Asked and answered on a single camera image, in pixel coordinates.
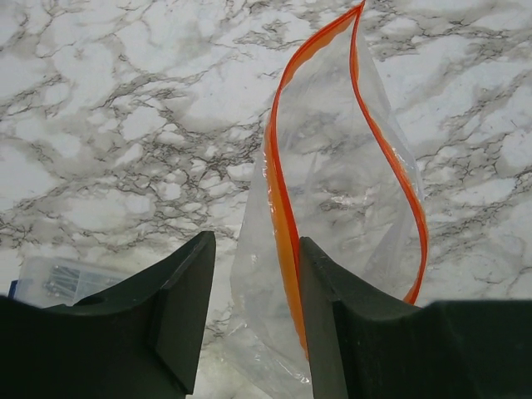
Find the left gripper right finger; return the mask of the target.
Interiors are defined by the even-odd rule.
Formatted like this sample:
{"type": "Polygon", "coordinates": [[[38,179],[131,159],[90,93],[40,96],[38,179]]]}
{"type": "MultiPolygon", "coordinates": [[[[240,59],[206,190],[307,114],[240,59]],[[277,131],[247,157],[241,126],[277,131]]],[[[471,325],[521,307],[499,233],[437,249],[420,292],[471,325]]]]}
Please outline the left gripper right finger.
{"type": "Polygon", "coordinates": [[[528,398],[531,303],[419,308],[300,241],[300,289],[316,398],[528,398]]]}

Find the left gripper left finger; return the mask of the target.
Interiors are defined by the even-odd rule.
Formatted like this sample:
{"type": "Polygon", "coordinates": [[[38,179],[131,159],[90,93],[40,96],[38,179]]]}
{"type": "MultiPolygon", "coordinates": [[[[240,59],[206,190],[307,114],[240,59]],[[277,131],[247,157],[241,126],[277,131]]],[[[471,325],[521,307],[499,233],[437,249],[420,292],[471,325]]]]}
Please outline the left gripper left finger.
{"type": "Polygon", "coordinates": [[[191,394],[216,242],[197,234],[160,262],[78,303],[1,300],[4,398],[183,398],[191,394]]]}

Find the clear zip top bag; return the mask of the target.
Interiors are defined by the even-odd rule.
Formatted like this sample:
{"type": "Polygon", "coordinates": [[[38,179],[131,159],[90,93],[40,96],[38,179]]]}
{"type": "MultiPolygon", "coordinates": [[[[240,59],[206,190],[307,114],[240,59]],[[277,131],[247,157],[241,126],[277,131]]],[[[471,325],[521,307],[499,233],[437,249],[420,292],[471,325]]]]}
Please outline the clear zip top bag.
{"type": "Polygon", "coordinates": [[[364,2],[313,34],[283,71],[230,274],[237,369],[273,398],[312,395],[298,242],[414,303],[428,255],[419,168],[362,35],[364,2]]]}

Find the clear screw box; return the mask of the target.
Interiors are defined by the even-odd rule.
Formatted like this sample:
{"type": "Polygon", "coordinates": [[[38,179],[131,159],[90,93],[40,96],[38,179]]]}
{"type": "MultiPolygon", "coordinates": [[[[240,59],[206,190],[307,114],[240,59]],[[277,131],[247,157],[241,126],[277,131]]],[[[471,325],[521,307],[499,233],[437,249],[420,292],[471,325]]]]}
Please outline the clear screw box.
{"type": "Polygon", "coordinates": [[[71,306],[129,278],[108,268],[62,258],[34,257],[21,267],[8,297],[38,308],[71,306]]]}

